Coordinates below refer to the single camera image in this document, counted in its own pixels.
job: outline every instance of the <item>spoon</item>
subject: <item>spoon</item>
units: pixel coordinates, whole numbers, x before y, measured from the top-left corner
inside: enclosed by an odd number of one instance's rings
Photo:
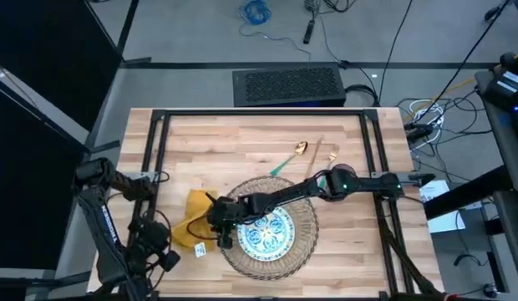
[[[276,167],[273,171],[270,171],[271,176],[277,176],[277,174],[282,170],[285,165],[292,160],[295,156],[302,155],[307,149],[308,143],[307,141],[302,141],[296,145],[294,148],[294,154],[292,154],[288,159],[286,159],[280,166]]]

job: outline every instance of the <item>blue cable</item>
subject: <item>blue cable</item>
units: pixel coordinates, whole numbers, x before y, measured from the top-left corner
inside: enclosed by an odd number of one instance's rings
[[[272,12],[267,7],[266,0],[251,0],[241,6],[242,18],[251,25],[263,24],[270,19]]]

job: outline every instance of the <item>white paper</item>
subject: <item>white paper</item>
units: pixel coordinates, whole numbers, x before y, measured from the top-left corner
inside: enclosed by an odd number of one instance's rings
[[[206,244],[204,242],[200,242],[194,246],[194,251],[196,252],[196,257],[200,258],[207,254]]]
[[[449,190],[445,180],[430,181],[428,184],[420,188],[420,199],[427,202]],[[433,218],[428,221],[430,233],[452,231],[458,229],[465,229],[465,224],[461,215],[458,215],[458,227],[456,227],[457,211],[449,212],[443,216]]]

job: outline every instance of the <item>white cable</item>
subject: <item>white cable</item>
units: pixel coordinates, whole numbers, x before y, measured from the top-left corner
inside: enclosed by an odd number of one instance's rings
[[[419,100],[415,100],[415,101],[412,101],[411,104],[409,104],[409,111],[411,113],[414,112],[414,108],[413,108],[413,105],[414,104],[417,104],[419,102],[432,102],[431,99],[419,99]],[[419,110],[415,113],[414,115],[414,118],[415,120],[418,120],[420,116],[422,116],[424,113],[426,113],[428,109],[422,109],[422,110]],[[418,150],[419,148],[427,145],[428,143],[431,143],[431,142],[434,142],[436,140],[438,140],[438,138],[440,137],[441,135],[441,128],[443,127],[443,123],[444,123],[444,110],[443,108],[438,105],[438,104],[435,104],[431,109],[430,109],[430,112],[431,113],[435,113],[436,116],[428,121],[428,123],[426,123],[427,125],[432,125],[434,128],[439,128],[438,131],[437,131],[437,134],[430,140],[422,143],[421,145],[418,145],[418,146],[415,146],[413,149],[411,149],[411,151],[416,151]]]

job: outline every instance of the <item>small label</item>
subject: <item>small label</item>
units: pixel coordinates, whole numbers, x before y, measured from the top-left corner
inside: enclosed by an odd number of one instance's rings
[[[518,75],[515,75],[511,73],[510,71],[506,71],[506,73],[503,74],[505,78],[509,80],[513,80],[518,84]]]
[[[112,237],[112,240],[116,242],[118,240],[118,235],[116,234],[116,230],[114,230],[114,227],[112,226],[112,221],[110,220],[110,215],[107,211],[107,206],[103,205],[101,207],[101,210],[103,211],[103,215],[105,216],[107,226],[109,226],[110,236]]]
[[[510,85],[508,85],[508,84],[504,84],[504,83],[503,83],[503,82],[501,82],[501,81],[498,81],[498,82],[496,82],[496,83],[497,83],[499,86],[504,87],[504,88],[508,89],[509,91],[511,91],[511,92],[513,92],[513,93],[517,92],[517,89],[516,89],[516,88],[514,88],[514,87],[512,87],[512,86],[510,86]]]
[[[200,258],[207,254],[206,244],[204,242],[200,242],[194,246],[194,251],[196,252],[196,257]]]

